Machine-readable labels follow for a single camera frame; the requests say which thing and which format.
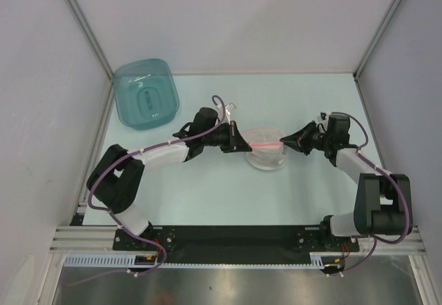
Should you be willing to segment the pink mesh laundry bag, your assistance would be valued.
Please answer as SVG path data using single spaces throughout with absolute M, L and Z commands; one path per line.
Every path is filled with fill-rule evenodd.
M 264 127 L 244 130 L 242 137 L 252 148 L 246 153 L 247 161 L 260 170 L 279 170 L 285 166 L 288 150 L 280 141 L 285 132 L 279 128 Z

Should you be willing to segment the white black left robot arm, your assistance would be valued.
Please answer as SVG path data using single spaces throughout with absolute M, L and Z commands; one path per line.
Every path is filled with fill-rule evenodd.
M 89 176 L 86 187 L 102 208 L 126 229 L 129 242 L 137 249 L 153 241 L 150 221 L 138 210 L 135 198 L 142 176 L 170 164 L 184 163 L 218 147 L 223 153 L 248 153 L 252 147 L 240 134 L 235 121 L 226 121 L 212 108 L 201 108 L 192 122 L 186 123 L 167 141 L 129 153 L 118 144 L 110 146 Z

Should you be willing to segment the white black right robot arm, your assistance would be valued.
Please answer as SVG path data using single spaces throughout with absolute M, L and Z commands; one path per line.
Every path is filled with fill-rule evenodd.
M 373 237 L 385 244 L 399 244 L 412 231 L 410 179 L 394 174 L 363 152 L 368 145 L 351 144 L 349 130 L 357 118 L 344 112 L 323 112 L 301 130 L 280 138 L 285 146 L 304 155 L 323 152 L 331 165 L 344 172 L 357 185 L 352 212 L 326 216 L 325 229 L 318 234 L 325 250 L 336 250 L 344 237 Z

